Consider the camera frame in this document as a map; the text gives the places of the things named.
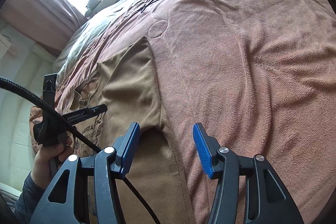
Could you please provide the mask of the left grey sleeve forearm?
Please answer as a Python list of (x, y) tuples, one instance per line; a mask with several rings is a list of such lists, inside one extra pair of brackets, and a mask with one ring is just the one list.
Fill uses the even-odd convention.
[(23, 184), (21, 195), (15, 203), (14, 214), (19, 220), (19, 223), (30, 222), (44, 192), (44, 189), (34, 183), (31, 178), (31, 173), (29, 173)]

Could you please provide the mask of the person's left hand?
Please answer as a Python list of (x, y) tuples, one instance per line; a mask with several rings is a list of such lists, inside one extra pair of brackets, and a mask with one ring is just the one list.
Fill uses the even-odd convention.
[(33, 182), (41, 189), (45, 190), (52, 180), (50, 171), (50, 161), (54, 158), (63, 163), (70, 155), (72, 155), (74, 149), (72, 147), (72, 138), (67, 137), (66, 146), (62, 143), (42, 147), (36, 154), (33, 168), (31, 171), (31, 178)]

